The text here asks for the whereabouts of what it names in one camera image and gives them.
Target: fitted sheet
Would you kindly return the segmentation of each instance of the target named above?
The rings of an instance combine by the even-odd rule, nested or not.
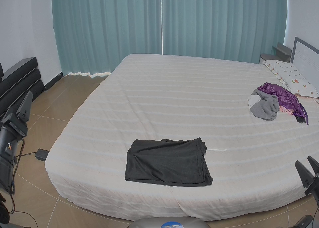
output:
[[[319,104],[300,97],[309,126],[279,112],[254,117],[247,98],[278,83],[261,64],[210,58],[127,56],[75,112],[46,159],[59,194],[112,217],[192,216],[205,221],[275,209],[304,196],[294,162],[319,160]],[[135,139],[201,137],[210,186],[126,181]]]

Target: patterned pillow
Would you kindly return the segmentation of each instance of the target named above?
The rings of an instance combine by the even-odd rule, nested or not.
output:
[[[264,61],[263,64],[274,73],[282,83],[282,86],[291,93],[313,98],[319,97],[316,88],[300,73],[293,63],[271,59]]]

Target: purple satin garment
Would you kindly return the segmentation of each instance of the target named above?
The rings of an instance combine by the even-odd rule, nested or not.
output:
[[[264,85],[259,86],[258,90],[270,95],[276,95],[278,97],[279,105],[284,106],[287,109],[293,109],[293,115],[304,117],[308,124],[307,112],[305,108],[299,103],[296,95],[292,94],[290,91],[277,84],[272,84],[269,82],[266,82],[264,83]]]

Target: curtain fold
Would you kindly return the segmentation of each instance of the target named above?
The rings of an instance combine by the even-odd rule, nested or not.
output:
[[[161,54],[160,0],[52,0],[64,74],[112,72],[132,53]]]
[[[163,0],[163,49],[258,63],[283,43],[287,0]]]

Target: floor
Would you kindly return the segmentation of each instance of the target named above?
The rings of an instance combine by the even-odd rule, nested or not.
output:
[[[104,79],[107,80],[105,77],[66,76],[43,92],[32,103],[29,132],[25,138],[23,153],[34,152],[38,148],[50,150],[74,112]],[[15,184],[16,211],[33,215],[39,228],[126,228],[132,222],[82,209],[62,198],[51,184],[44,162],[33,155],[21,158]],[[7,199],[6,207],[10,210],[10,197],[4,196]],[[275,210],[211,221],[207,224],[211,228],[287,228],[304,215],[314,215],[316,208],[314,198],[307,196]],[[34,220],[24,213],[14,213],[10,216],[10,222],[36,227]]]

